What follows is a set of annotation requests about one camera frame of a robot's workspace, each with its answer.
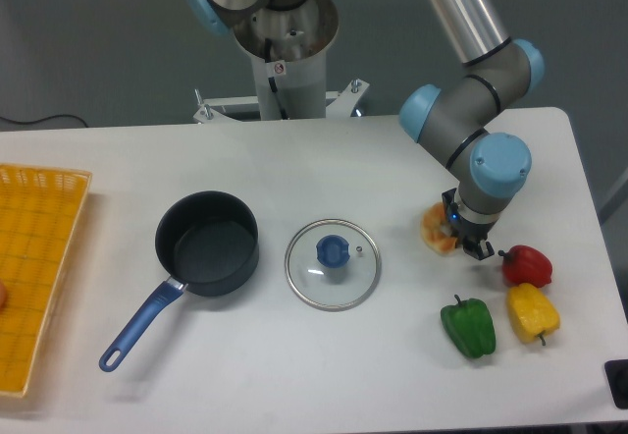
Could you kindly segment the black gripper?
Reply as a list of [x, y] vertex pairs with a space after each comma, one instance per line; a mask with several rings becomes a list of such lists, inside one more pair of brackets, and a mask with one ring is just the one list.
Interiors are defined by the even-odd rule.
[[494, 249], [487, 239], [496, 222], [496, 214], [484, 215], [475, 212], [466, 213], [461, 210], [449, 211], [449, 225], [452, 228], [452, 234], [456, 237], [457, 246], [468, 255], [476, 253], [478, 260], [484, 260], [494, 255]]

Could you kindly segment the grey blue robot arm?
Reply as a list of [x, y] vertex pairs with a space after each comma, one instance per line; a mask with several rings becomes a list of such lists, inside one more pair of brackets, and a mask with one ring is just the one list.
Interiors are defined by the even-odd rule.
[[[250, 61], [265, 120], [326, 116], [326, 53], [339, 30], [332, 0], [186, 0], [199, 22], [231, 33]], [[458, 186], [445, 191], [453, 241], [476, 259], [493, 254], [489, 232], [521, 190], [532, 159], [518, 137], [487, 125], [534, 89], [545, 73], [540, 51], [510, 37], [491, 0], [430, 0], [465, 70], [449, 89], [427, 84], [403, 103], [403, 130]]]

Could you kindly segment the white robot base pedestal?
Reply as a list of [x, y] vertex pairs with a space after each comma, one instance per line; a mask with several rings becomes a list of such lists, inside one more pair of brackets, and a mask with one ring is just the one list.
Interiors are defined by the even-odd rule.
[[250, 60], [255, 94], [208, 99], [196, 92], [195, 122], [234, 121], [240, 115], [267, 121], [363, 114], [360, 102], [368, 82], [354, 78], [343, 90], [327, 90], [327, 53], [339, 32], [332, 0], [305, 0], [286, 11], [262, 8], [232, 32]]

